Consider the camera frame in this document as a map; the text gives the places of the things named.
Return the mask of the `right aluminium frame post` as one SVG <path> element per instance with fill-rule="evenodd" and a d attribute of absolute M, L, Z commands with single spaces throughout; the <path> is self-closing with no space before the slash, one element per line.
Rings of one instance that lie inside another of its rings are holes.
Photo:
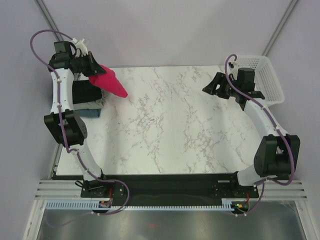
<path fill-rule="evenodd" d="M 299 4 L 300 0 L 290 0 L 289 4 L 287 5 L 284 13 L 282 14 L 277 26 L 275 27 L 271 37 L 269 38 L 265 48 L 262 51 L 262 56 L 268 56 L 275 45 L 277 39 L 281 35 L 283 29 L 285 28 L 286 24 L 288 23 L 291 15 L 293 14 L 294 10 L 296 9 L 297 5 Z"/>

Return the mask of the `aluminium frame post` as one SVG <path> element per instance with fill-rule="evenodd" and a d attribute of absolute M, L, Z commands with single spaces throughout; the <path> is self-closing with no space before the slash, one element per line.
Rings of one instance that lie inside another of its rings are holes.
<path fill-rule="evenodd" d="M 277 26 L 275 27 L 271 37 L 269 38 L 265 48 L 262 51 L 262 56 L 268 56 L 275 45 L 277 39 L 281 35 L 283 29 L 285 28 L 286 24 L 288 23 L 291 15 L 293 14 L 294 10 L 296 9 L 297 5 L 299 4 L 300 0 L 290 0 L 289 4 L 287 5 L 284 13 L 282 14 Z"/>
<path fill-rule="evenodd" d="M 79 48 L 77 48 L 76 45 L 72 42 L 72 40 L 73 40 L 72 37 L 68 36 L 67 34 L 65 34 L 59 30 L 59 28 L 58 28 L 57 24 L 55 23 L 47 5 L 45 4 L 45 1 L 44 0 L 35 0 L 34 2 L 36 3 L 37 7 L 40 10 L 40 13 L 44 17 L 44 20 L 46 21 L 46 23 L 48 25 L 48 29 L 39 30 L 32 35 L 32 37 L 30 38 L 30 41 L 29 41 L 30 49 L 31 49 L 33 55 L 37 58 L 37 60 L 39 62 L 41 62 L 43 65 L 45 65 L 49 70 L 52 70 L 54 72 L 54 74 L 56 75 L 56 77 L 58 78 L 58 74 L 57 74 L 56 70 L 53 69 L 44 60 L 42 60 L 38 56 L 38 54 L 36 53 L 36 51 L 34 49 L 34 40 L 35 40 L 36 36 L 38 36 L 39 34 L 42 34 L 42 33 L 53 33 L 54 37 L 58 41 L 63 41 L 64 40 L 63 37 L 66 37 L 71 42 L 70 45 L 74 49 L 74 55 L 76 55 L 77 53 L 81 54 L 82 51 Z"/>

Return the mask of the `white plastic basket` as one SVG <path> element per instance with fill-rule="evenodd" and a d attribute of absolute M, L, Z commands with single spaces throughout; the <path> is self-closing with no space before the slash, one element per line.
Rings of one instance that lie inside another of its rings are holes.
<path fill-rule="evenodd" d="M 285 101 L 282 87 L 268 57 L 263 55 L 238 55 L 236 62 L 240 68 L 254 69 L 255 89 L 262 92 L 268 107 L 282 104 Z"/>

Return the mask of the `folded blue t shirt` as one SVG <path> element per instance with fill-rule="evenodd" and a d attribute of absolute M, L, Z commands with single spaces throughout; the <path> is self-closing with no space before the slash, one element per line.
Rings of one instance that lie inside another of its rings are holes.
<path fill-rule="evenodd" d="M 102 110 L 101 108 L 100 109 L 78 109 L 76 110 L 76 112 L 81 118 L 95 119 L 100 117 L 101 110 Z"/>

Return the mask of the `aluminium rail profile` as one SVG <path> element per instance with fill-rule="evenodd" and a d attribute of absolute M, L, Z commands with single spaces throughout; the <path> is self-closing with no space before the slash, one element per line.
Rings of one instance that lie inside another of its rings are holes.
<path fill-rule="evenodd" d="M 35 193 L 37 200 L 73 200 L 81 197 L 75 180 L 41 180 Z"/>

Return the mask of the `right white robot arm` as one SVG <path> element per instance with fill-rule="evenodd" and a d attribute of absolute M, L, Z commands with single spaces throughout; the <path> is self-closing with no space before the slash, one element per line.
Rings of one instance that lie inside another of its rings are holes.
<path fill-rule="evenodd" d="M 266 180 L 287 186 L 293 181 L 300 150 L 297 135 L 284 130 L 271 114 L 265 96 L 255 89 L 255 71 L 239 68 L 237 74 L 216 73 L 203 92 L 228 100 L 234 98 L 249 116 L 258 131 L 261 142 L 253 158 L 253 164 L 237 173 L 237 179 L 229 184 L 235 197 L 242 196 L 247 186 Z"/>

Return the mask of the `folded black t shirt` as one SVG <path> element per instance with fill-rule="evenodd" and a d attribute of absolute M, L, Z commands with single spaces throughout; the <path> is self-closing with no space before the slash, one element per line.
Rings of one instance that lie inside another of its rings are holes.
<path fill-rule="evenodd" d="M 93 86 L 89 80 L 75 80 L 74 76 L 64 75 L 57 78 L 52 75 L 52 104 L 72 109 L 73 104 L 96 101 L 103 98 L 103 91 Z"/>

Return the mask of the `left aluminium frame post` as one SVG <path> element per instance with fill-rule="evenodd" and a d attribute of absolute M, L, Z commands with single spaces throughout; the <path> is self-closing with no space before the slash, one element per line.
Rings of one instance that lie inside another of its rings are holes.
<path fill-rule="evenodd" d="M 32 37 L 30 38 L 30 41 L 29 41 L 30 49 L 31 49 L 33 55 L 37 58 L 37 60 L 39 62 L 41 62 L 43 65 L 45 65 L 49 70 L 52 70 L 54 72 L 54 74 L 56 75 L 56 77 L 58 78 L 58 74 L 57 74 L 56 70 L 53 69 L 44 60 L 42 60 L 38 56 L 38 54 L 36 53 L 36 51 L 34 49 L 34 40 L 35 40 L 36 36 L 38 36 L 39 34 L 42 34 L 42 33 L 53 33 L 54 37 L 58 41 L 63 41 L 64 40 L 63 37 L 66 37 L 71 42 L 70 45 L 74 49 L 74 55 L 76 55 L 77 53 L 81 54 L 82 51 L 79 48 L 77 48 L 76 45 L 72 42 L 72 40 L 73 40 L 72 37 L 68 36 L 67 34 L 65 34 L 59 30 L 59 28 L 58 28 L 57 24 L 55 23 L 47 5 L 45 4 L 45 1 L 44 0 L 35 0 L 34 2 L 36 3 L 37 7 L 40 10 L 40 13 L 44 17 L 44 20 L 46 21 L 46 23 L 48 25 L 48 29 L 39 30 L 32 35 Z"/>

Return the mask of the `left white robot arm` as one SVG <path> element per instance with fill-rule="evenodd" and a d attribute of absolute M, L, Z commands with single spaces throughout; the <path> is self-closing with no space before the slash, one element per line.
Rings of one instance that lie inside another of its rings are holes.
<path fill-rule="evenodd" d="M 84 181 L 94 181 L 92 191 L 99 197 L 106 196 L 110 185 L 103 180 L 103 170 L 94 160 L 87 143 L 88 130 L 73 105 L 73 82 L 75 74 L 87 77 L 99 76 L 106 71 L 97 63 L 91 52 L 75 56 L 75 45 L 69 41 L 54 43 L 55 54 L 48 68 L 53 84 L 50 113 L 44 116 L 44 124 L 58 144 L 78 161 Z"/>

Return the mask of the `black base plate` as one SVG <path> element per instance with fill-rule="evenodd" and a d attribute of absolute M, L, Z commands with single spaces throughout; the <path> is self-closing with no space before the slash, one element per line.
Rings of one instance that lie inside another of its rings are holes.
<path fill-rule="evenodd" d="M 105 175 L 84 181 L 83 198 L 126 204 L 209 204 L 223 199 L 257 199 L 257 188 L 241 186 L 236 173 Z"/>

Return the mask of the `red t shirt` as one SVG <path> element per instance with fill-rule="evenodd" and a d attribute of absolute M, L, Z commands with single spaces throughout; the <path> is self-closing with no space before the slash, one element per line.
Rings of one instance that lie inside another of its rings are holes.
<path fill-rule="evenodd" d="M 114 94 L 115 96 L 126 98 L 128 93 L 117 79 L 115 72 L 104 65 L 100 65 L 100 67 L 105 70 L 105 73 L 89 76 L 88 80 L 90 83 L 108 93 Z"/>

